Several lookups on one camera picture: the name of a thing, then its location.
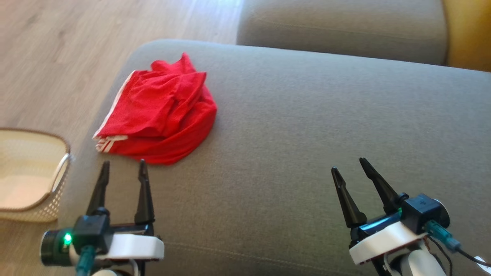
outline white tag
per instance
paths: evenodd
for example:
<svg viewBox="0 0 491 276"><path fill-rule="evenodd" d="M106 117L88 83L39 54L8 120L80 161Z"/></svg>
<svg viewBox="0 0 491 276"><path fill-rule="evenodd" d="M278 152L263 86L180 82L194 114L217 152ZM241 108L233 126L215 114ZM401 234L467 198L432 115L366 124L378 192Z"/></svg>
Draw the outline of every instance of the white tag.
<svg viewBox="0 0 491 276"><path fill-rule="evenodd" d="M480 260L480 261L483 261L485 262L485 260L483 260L481 257L479 256L475 256L476 259ZM480 264L477 264L478 266L480 266L484 271L486 271L487 273L491 274L491 267L487 267L487 266L483 266L483 265L480 265Z"/></svg>

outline basket handle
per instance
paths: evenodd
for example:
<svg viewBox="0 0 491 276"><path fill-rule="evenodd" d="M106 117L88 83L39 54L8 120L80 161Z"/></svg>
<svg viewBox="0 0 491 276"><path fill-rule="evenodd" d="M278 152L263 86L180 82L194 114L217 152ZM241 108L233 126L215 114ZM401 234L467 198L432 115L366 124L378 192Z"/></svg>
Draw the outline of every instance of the basket handle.
<svg viewBox="0 0 491 276"><path fill-rule="evenodd" d="M56 167L56 171L55 171L55 174L53 177L53 186L50 187L50 189L48 190L49 193L53 193L58 188L58 185L60 184L62 179L60 178L59 181L56 181L56 180L57 180L59 174L61 173L61 168L63 168L65 163L69 160L69 157L70 157L70 154L65 153L65 155L61 158L60 163L58 163L58 166Z"/></svg>

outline gray ottoman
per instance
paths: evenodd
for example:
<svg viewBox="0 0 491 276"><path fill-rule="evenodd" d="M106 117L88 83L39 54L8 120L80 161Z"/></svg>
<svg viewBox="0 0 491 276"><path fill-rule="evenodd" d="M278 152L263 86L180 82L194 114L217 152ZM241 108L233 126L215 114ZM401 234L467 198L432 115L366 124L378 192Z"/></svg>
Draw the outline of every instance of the gray ottoman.
<svg viewBox="0 0 491 276"><path fill-rule="evenodd" d="M441 0L245 0L237 44L443 64Z"/></svg>
<svg viewBox="0 0 491 276"><path fill-rule="evenodd" d="M396 191L439 198L464 248L491 257L490 73L189 41L145 44L123 67L75 153L60 226L86 210L104 160L112 222L132 221L138 162L97 153L91 137L130 72L182 52L208 72L218 115L191 155L149 167L166 252L148 276L375 275L349 256L330 174L338 166L360 209L382 214L359 157ZM453 260L457 276L479 272L461 256Z"/></svg>

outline red cloth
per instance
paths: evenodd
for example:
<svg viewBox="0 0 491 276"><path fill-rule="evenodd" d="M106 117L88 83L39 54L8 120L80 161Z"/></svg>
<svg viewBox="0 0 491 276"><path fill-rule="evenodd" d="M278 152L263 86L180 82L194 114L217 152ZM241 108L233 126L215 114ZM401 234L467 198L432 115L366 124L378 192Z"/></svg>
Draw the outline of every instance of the red cloth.
<svg viewBox="0 0 491 276"><path fill-rule="evenodd" d="M133 71L120 88L98 131L96 149L151 164L173 164L191 153L210 132L217 105L188 55L150 71Z"/></svg>

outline yellow cushion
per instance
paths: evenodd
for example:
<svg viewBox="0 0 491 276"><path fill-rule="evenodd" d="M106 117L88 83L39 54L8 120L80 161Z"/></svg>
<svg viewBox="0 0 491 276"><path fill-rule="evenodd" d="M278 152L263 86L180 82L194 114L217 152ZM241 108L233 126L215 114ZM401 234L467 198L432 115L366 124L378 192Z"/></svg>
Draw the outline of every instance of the yellow cushion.
<svg viewBox="0 0 491 276"><path fill-rule="evenodd" d="M448 65L491 72L491 0L444 0Z"/></svg>

